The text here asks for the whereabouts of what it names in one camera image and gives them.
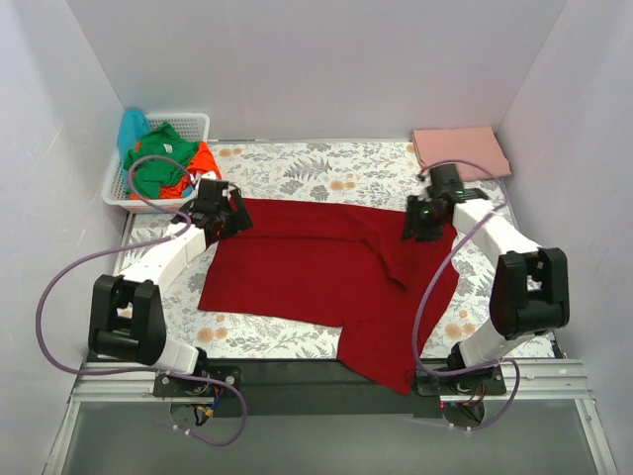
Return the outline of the dark red t shirt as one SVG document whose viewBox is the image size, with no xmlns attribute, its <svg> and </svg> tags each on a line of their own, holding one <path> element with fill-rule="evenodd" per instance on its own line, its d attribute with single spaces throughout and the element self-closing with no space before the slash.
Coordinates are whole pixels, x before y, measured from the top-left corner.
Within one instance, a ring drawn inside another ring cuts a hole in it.
<svg viewBox="0 0 633 475">
<path fill-rule="evenodd" d="M 457 236 L 402 239 L 402 212 L 333 203 L 248 199 L 253 227 L 220 241 L 199 301 L 204 312 L 276 317 L 341 330 L 337 358 L 406 395 L 414 349 L 447 310 L 459 274 L 442 273 L 419 324 L 419 302 Z"/>
</svg>

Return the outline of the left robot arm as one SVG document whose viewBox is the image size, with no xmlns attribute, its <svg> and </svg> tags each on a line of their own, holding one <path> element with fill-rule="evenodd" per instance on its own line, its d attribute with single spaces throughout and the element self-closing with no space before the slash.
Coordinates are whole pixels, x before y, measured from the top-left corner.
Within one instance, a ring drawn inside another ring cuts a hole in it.
<svg viewBox="0 0 633 475">
<path fill-rule="evenodd" d="M 196 196 L 167 227 L 165 241 L 153 244 L 119 276 L 103 275 L 93 286 L 88 346 L 117 360 L 176 373 L 176 383 L 191 396 L 211 382 L 198 363 L 200 350 L 167 334 L 161 293 L 212 244 L 253 226 L 231 182 L 203 178 Z"/>
</svg>

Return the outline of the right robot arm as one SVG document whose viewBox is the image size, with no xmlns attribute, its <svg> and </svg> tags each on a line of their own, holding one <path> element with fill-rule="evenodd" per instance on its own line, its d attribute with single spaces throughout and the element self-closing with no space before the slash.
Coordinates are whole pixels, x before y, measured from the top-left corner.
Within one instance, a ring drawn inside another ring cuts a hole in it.
<svg viewBox="0 0 633 475">
<path fill-rule="evenodd" d="M 458 171 L 461 163 L 441 160 L 422 167 L 417 178 L 426 190 L 407 197 L 402 237 L 438 240 L 451 225 L 463 235 L 451 255 L 472 242 L 496 268 L 485 323 L 457 344 L 445 370 L 416 364 L 421 372 L 447 378 L 455 391 L 466 394 L 481 385 L 483 370 L 501 364 L 516 347 L 566 326 L 570 297 L 566 254 L 524 236 L 500 215 L 502 204 L 478 188 L 466 187 Z"/>
</svg>

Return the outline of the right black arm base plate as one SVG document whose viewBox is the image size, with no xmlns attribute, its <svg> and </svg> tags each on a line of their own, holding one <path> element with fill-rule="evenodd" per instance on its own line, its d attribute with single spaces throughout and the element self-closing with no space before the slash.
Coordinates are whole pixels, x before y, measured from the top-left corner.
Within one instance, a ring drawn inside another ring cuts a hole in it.
<svg viewBox="0 0 633 475">
<path fill-rule="evenodd" d="M 419 396 L 501 396 L 506 386 L 500 368 L 480 369 L 464 375 L 438 377 L 415 370 L 412 390 Z"/>
</svg>

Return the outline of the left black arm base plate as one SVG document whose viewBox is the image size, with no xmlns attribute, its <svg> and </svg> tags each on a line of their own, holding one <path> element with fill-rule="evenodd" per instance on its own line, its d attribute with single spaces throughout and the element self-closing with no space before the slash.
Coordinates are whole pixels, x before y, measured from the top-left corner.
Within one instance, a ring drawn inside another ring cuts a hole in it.
<svg viewBox="0 0 633 475">
<path fill-rule="evenodd" d="M 240 384 L 241 368 L 235 365 L 206 365 L 196 373 L 196 376 L 204 378 L 205 381 L 191 381 L 159 373 L 154 379 L 152 395 L 159 398 L 214 397 L 216 392 L 224 389 L 217 384 L 209 383 L 208 379 L 222 381 L 237 388 Z"/>
</svg>

